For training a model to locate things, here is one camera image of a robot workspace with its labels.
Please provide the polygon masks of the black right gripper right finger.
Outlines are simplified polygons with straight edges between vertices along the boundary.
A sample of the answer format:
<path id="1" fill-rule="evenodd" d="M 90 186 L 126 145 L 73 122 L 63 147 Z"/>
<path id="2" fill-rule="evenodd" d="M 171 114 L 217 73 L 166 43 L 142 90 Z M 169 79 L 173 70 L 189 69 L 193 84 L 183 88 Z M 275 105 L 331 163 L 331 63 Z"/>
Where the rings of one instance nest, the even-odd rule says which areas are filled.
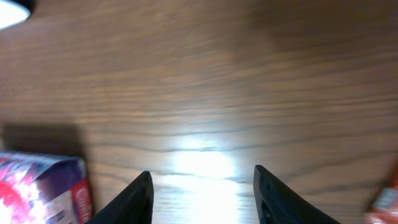
<path id="1" fill-rule="evenodd" d="M 254 168 L 253 190 L 260 224 L 339 224 L 262 165 Z"/>

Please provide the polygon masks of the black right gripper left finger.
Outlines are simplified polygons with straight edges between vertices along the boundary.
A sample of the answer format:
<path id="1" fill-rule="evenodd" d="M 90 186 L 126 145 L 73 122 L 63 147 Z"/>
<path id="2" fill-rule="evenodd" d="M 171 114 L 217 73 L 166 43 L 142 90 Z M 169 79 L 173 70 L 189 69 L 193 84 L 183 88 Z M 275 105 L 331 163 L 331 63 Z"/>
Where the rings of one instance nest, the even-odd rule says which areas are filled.
<path id="1" fill-rule="evenodd" d="M 144 171 L 85 224 L 151 224 L 153 204 L 152 177 Z"/>

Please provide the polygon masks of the purple red snack bag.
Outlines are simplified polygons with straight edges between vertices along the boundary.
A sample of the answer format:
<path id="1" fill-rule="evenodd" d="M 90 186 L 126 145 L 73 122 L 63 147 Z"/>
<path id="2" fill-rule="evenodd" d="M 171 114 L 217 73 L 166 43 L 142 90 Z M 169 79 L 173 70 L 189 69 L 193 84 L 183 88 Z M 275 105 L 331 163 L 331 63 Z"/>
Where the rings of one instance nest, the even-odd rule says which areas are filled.
<path id="1" fill-rule="evenodd" d="M 83 159 L 1 153 L 2 224 L 84 224 L 92 216 Z"/>

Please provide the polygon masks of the red Top chocolate bar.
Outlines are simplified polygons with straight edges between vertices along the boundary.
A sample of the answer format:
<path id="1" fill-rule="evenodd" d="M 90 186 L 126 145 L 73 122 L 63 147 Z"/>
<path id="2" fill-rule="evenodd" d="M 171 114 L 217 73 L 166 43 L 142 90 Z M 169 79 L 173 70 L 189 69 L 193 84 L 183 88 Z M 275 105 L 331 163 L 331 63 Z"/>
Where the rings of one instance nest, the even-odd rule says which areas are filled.
<path id="1" fill-rule="evenodd" d="M 369 224 L 397 224 L 397 171 L 372 202 L 365 218 Z"/>

